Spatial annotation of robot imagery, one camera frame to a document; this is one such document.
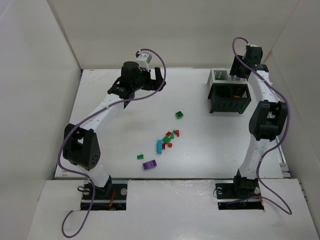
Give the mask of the green square lego brick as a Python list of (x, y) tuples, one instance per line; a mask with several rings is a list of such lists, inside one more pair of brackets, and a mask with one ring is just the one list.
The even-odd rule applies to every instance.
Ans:
[(181, 111), (178, 111), (178, 112), (175, 113), (175, 117), (176, 117), (177, 119), (181, 119), (181, 118), (184, 117), (184, 114), (183, 114)]

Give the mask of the cyan long lego brick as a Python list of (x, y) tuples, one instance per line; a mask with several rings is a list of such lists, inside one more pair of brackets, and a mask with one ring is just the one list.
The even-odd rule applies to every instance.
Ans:
[(160, 139), (156, 143), (156, 153), (162, 154), (162, 151), (163, 151), (163, 141)]

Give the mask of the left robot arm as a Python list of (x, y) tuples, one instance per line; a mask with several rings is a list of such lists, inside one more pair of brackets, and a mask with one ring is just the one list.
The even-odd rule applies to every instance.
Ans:
[(105, 191), (111, 177), (100, 163), (101, 147), (98, 133), (112, 118), (136, 100), (139, 90), (153, 94), (163, 89), (166, 84), (165, 73), (159, 67), (151, 71), (134, 61), (126, 61), (120, 71), (120, 77), (106, 92), (101, 103), (80, 123), (69, 123), (64, 129), (62, 157), (76, 166), (78, 174), (88, 178), (94, 188)]

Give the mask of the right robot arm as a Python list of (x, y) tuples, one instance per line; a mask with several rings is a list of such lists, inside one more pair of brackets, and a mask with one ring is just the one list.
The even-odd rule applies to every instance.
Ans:
[(269, 70), (261, 64), (263, 50), (247, 44), (244, 56), (236, 55), (230, 74), (248, 80), (257, 106), (249, 120), (250, 143), (242, 165), (233, 178), (231, 194), (234, 199), (257, 196), (259, 169), (271, 143), (282, 133), (288, 106), (277, 96), (269, 79)]

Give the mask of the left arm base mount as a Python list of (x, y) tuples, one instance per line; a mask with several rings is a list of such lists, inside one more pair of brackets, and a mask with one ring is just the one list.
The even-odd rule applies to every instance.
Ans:
[[(93, 186), (85, 181), (84, 185), (78, 186), (77, 190), (81, 193), (80, 209), (86, 211), (89, 209)], [(113, 179), (108, 183), (106, 189), (96, 188), (92, 211), (125, 211), (127, 208), (128, 180)]]

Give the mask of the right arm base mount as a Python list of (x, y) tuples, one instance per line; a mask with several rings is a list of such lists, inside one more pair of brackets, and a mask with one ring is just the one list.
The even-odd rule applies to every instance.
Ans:
[(234, 176), (233, 180), (218, 180), (213, 195), (219, 210), (264, 210), (258, 179)]

